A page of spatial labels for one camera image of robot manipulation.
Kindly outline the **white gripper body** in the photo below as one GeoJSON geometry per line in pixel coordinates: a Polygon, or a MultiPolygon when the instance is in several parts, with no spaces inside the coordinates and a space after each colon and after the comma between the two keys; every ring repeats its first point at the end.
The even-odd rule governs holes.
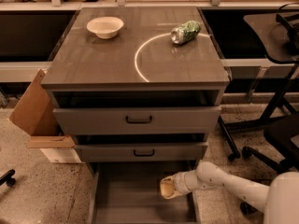
{"type": "Polygon", "coordinates": [[[176,195],[187,195],[195,189],[195,171],[178,172],[172,180],[176,195]]]}

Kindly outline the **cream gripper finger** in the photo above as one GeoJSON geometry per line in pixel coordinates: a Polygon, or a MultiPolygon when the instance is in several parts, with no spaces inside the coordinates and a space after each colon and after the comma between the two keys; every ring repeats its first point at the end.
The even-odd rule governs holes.
{"type": "Polygon", "coordinates": [[[174,183],[174,178],[171,175],[161,180],[161,184],[173,184],[173,183],[174,183]]]}
{"type": "Polygon", "coordinates": [[[174,199],[180,196],[179,193],[177,192],[173,192],[173,193],[162,193],[162,196],[166,199],[166,200],[170,200],[170,199],[174,199]]]}

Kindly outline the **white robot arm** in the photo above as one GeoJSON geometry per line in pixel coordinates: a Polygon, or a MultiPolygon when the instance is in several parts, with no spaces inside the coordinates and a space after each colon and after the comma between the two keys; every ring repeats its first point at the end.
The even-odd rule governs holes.
{"type": "Polygon", "coordinates": [[[278,175],[269,186],[224,172],[209,161],[194,170],[178,172],[160,181],[165,199],[187,195],[198,189],[223,187],[263,213],[263,224],[299,224],[299,173],[278,175]]]}

